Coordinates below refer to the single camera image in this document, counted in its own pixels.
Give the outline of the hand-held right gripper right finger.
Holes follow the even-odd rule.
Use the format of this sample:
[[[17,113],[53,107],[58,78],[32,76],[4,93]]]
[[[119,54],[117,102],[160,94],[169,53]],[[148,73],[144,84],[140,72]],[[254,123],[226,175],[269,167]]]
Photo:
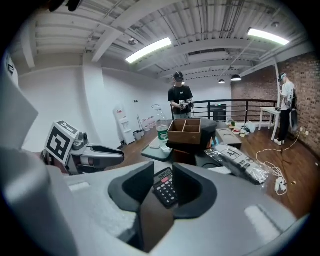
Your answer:
[[[296,217],[258,186],[175,163],[179,205],[151,256],[274,256],[295,235]]]

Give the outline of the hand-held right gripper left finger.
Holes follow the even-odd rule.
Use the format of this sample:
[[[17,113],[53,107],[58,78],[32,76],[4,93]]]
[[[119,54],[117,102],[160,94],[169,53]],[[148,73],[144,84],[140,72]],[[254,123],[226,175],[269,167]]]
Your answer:
[[[64,176],[48,167],[50,185],[73,238],[65,256],[147,256],[141,205],[153,185],[154,162]]]

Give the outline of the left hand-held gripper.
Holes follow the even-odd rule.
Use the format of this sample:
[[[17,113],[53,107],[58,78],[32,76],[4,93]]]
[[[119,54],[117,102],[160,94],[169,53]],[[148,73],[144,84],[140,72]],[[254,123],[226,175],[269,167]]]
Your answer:
[[[88,144],[86,132],[80,132],[61,120],[52,124],[45,142],[45,150],[60,162],[70,175],[103,172],[106,168],[117,166],[125,160],[125,154],[119,149]],[[75,161],[74,157],[79,157],[79,161]]]

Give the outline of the black calculator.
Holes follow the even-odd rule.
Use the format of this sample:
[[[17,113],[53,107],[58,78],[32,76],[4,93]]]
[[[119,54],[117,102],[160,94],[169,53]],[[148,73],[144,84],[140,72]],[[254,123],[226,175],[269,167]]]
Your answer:
[[[178,203],[178,194],[173,186],[173,171],[170,167],[153,176],[153,193],[166,209]]]

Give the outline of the white water dispenser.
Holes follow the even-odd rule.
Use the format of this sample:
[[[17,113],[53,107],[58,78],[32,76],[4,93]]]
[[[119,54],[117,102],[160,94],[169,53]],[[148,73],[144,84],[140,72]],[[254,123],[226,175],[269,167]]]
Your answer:
[[[124,143],[125,145],[129,145],[135,142],[134,134],[124,107],[120,104],[116,105],[113,109],[113,115],[116,121],[116,127],[120,142]]]

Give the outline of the row of pink containers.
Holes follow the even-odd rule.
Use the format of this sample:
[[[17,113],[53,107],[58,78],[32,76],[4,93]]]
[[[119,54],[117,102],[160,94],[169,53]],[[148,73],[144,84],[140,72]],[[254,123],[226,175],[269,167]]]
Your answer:
[[[145,132],[150,131],[151,129],[156,127],[156,121],[153,116],[148,117],[142,120],[142,127]]]

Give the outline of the white paper sheet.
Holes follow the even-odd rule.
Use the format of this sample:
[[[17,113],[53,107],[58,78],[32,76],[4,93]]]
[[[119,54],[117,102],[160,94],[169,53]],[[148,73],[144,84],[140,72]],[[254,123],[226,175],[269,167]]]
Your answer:
[[[208,170],[215,172],[215,173],[223,174],[223,175],[231,175],[232,174],[232,172],[224,166],[209,168]]]

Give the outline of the clear plastic water bottle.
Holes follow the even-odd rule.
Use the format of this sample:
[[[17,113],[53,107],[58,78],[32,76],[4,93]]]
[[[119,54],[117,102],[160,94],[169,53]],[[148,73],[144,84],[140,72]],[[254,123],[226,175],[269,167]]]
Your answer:
[[[156,113],[156,130],[157,136],[159,140],[160,149],[164,153],[170,153],[171,148],[167,146],[167,142],[169,140],[168,130],[169,125],[166,116],[164,115],[161,106],[156,104],[153,106],[155,113]]]

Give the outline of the black open box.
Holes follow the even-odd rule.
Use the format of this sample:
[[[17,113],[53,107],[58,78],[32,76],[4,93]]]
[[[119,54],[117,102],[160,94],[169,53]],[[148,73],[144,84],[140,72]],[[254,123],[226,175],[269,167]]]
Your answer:
[[[223,167],[221,163],[208,156],[204,151],[194,155],[196,166],[204,169]]]

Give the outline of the white power strip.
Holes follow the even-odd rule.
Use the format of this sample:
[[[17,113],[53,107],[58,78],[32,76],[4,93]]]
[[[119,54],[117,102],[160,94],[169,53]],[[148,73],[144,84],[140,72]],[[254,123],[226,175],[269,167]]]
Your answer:
[[[287,182],[282,176],[276,179],[274,191],[278,196],[283,196],[287,193]]]

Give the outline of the grey cardboard box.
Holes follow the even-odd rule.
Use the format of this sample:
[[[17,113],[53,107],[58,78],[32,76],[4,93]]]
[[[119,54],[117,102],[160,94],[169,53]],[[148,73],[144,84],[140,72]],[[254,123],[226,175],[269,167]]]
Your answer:
[[[241,140],[229,128],[218,128],[215,131],[215,135],[220,144],[223,143],[238,150],[240,150],[242,147]]]

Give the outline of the pile of small items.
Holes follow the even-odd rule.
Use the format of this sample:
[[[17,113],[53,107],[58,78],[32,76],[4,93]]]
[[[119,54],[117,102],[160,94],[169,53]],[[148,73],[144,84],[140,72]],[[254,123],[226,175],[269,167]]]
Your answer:
[[[247,121],[246,123],[231,121],[226,124],[235,135],[239,135],[242,138],[253,134],[257,127],[256,124],[251,121]]]

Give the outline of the long ceiling light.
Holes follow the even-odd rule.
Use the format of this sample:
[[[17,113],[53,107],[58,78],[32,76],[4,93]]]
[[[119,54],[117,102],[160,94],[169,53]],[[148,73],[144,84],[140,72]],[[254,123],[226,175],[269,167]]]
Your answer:
[[[278,35],[275,35],[275,34],[272,34],[269,32],[265,32],[263,30],[254,29],[254,28],[250,28],[247,34],[249,36],[265,39],[265,40],[277,43],[282,46],[285,46],[290,43],[289,40],[282,38]]]
[[[129,56],[128,58],[125,59],[125,61],[129,64],[132,64],[134,62],[136,62],[137,60],[140,60],[141,58],[157,51],[160,50],[162,48],[165,48],[167,46],[171,46],[172,42],[170,40],[169,37],[166,37],[164,39],[161,39],[157,42],[154,42],[144,48],[142,48],[141,50],[135,52],[134,54],[132,54],[131,56]]]

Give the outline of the black metal railing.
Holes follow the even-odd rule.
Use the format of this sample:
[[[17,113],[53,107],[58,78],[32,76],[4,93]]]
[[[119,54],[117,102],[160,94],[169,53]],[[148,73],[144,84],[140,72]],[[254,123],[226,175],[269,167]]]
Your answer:
[[[216,122],[259,122],[262,107],[276,107],[275,100],[267,99],[221,99],[195,101],[191,117]]]

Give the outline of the small white table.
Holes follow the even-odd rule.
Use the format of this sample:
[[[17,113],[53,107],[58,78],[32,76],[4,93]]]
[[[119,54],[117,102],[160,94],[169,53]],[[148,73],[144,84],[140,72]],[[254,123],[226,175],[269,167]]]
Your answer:
[[[269,114],[268,129],[270,130],[271,128],[273,128],[273,130],[276,131],[279,125],[281,112],[276,110],[275,107],[262,106],[260,108],[260,117],[259,117],[259,126],[258,126],[259,131],[261,130],[262,124],[264,122],[264,114]]]

